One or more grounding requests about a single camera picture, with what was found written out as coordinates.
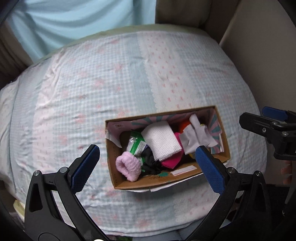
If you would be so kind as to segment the person's hand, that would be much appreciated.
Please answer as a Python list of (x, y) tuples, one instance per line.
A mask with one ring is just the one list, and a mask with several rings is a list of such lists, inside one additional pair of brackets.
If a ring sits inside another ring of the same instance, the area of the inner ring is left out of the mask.
[(292, 162), (284, 161), (285, 166), (281, 168), (280, 174), (284, 176), (283, 185), (290, 185), (292, 182)]

